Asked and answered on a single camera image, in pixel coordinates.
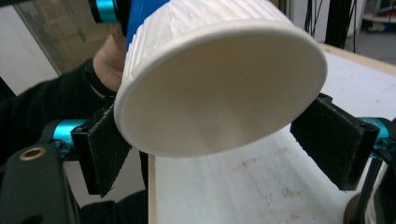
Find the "black wristband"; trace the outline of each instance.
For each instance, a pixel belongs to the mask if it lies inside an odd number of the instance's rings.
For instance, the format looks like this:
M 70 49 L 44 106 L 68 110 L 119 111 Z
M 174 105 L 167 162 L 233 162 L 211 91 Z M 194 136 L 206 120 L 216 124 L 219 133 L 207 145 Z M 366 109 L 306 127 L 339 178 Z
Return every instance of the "black wristband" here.
M 115 91 L 112 91 L 100 81 L 99 77 L 95 73 L 95 70 L 93 69 L 92 59 L 89 59 L 85 63 L 84 70 L 85 70 L 85 76 L 87 76 L 88 81 L 96 91 L 98 91 L 104 96 L 115 96 L 117 94 Z

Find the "black sleeve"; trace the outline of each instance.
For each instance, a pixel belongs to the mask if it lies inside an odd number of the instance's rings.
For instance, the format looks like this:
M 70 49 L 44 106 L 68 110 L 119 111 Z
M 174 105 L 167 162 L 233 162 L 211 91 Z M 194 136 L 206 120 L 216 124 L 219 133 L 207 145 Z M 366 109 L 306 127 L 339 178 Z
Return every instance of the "black sleeve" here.
M 102 107 L 103 101 L 85 75 L 85 66 L 91 62 L 0 102 L 0 165 L 14 152 L 34 144 L 52 120 L 88 119 Z

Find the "white paper cup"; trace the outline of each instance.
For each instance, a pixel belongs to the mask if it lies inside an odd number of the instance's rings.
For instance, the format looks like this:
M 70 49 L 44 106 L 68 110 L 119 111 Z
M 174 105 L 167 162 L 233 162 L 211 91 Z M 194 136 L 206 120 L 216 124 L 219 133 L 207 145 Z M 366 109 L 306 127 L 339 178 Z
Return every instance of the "white paper cup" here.
M 268 1 L 172 0 L 129 46 L 115 120 L 149 154 L 228 150 L 296 119 L 326 73 L 317 43 Z

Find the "floor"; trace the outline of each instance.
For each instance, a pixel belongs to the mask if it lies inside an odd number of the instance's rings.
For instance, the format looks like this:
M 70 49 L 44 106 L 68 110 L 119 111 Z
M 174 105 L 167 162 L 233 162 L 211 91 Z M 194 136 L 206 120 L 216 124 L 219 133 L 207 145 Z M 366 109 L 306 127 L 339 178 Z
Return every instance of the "floor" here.
M 396 65 L 396 25 L 385 31 L 370 31 L 373 25 L 364 21 L 361 30 L 356 35 L 356 53 L 384 63 Z M 346 40 L 346 50 L 353 51 L 353 37 Z

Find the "white table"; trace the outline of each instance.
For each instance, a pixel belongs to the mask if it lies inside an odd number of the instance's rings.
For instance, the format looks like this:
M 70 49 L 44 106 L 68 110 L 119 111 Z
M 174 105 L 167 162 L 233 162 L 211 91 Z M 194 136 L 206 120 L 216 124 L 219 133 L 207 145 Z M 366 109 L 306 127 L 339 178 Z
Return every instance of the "white table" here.
M 355 63 L 350 54 L 324 48 L 343 57 L 326 52 L 329 73 L 321 92 L 355 117 L 396 117 L 393 66 L 353 55 L 366 65 Z M 338 190 L 301 149 L 290 126 L 215 155 L 149 159 L 150 224 L 339 224 L 356 193 Z

